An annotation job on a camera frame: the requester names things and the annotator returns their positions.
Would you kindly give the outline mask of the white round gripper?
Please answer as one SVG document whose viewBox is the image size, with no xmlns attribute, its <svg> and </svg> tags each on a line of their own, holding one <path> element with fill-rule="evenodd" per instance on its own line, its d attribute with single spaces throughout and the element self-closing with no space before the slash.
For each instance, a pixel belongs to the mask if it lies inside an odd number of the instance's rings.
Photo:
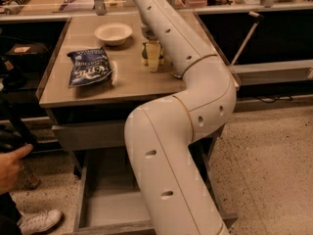
<svg viewBox="0 0 313 235">
<path fill-rule="evenodd" d="M 143 36 L 149 40 L 146 44 L 148 67 L 151 72 L 156 72 L 159 65 L 160 45 L 156 41 L 157 37 L 143 15 L 140 15 L 140 26 Z"/>
</svg>

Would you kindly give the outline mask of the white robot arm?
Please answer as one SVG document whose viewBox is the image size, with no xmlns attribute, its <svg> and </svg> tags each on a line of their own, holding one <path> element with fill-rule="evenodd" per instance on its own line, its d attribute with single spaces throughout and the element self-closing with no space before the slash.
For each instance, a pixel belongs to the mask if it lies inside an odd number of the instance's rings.
<svg viewBox="0 0 313 235">
<path fill-rule="evenodd" d="M 156 235 L 229 235 L 189 152 L 236 105 L 230 70 L 166 0 L 133 0 L 185 90 L 136 108 L 124 136 Z"/>
</svg>

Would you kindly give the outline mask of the person's hand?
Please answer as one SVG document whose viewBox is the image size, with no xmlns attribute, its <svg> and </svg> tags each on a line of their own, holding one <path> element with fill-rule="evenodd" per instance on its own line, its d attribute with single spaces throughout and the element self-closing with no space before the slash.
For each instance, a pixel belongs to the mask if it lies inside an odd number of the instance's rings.
<svg viewBox="0 0 313 235">
<path fill-rule="evenodd" d="M 22 159 L 32 150 L 33 146 L 26 144 L 15 151 L 0 154 L 0 195 L 14 187 L 22 170 Z"/>
</svg>

